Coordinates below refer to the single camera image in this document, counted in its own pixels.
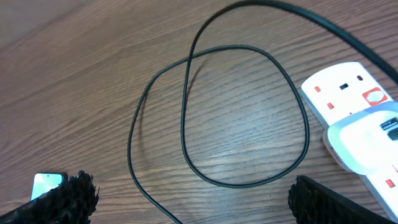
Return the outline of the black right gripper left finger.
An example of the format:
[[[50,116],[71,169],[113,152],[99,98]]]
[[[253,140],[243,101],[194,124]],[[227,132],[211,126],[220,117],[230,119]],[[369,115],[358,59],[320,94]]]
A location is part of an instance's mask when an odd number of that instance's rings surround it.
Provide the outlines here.
[[[1,224],[89,224],[99,190],[83,170],[60,186],[1,215]]]

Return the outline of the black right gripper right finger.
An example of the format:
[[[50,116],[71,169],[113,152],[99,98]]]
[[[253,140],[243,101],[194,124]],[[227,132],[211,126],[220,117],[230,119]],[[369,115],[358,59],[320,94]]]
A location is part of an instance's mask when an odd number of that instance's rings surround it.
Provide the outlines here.
[[[394,224],[306,175],[297,176],[288,205],[298,224]]]

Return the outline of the blue Galaxy S24 smartphone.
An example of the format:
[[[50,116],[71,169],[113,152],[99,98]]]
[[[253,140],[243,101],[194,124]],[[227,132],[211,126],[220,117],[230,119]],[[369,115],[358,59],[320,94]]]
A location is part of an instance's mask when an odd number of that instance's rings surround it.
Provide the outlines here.
[[[67,173],[36,173],[30,199],[34,200],[68,180]]]

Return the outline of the white power strip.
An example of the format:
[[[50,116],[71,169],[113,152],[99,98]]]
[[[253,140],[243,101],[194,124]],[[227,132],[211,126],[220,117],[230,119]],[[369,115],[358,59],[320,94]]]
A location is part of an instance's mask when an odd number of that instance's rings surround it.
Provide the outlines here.
[[[339,63],[320,70],[303,82],[301,94],[325,130],[366,108],[395,101],[359,62]],[[396,222],[397,162],[359,177]]]

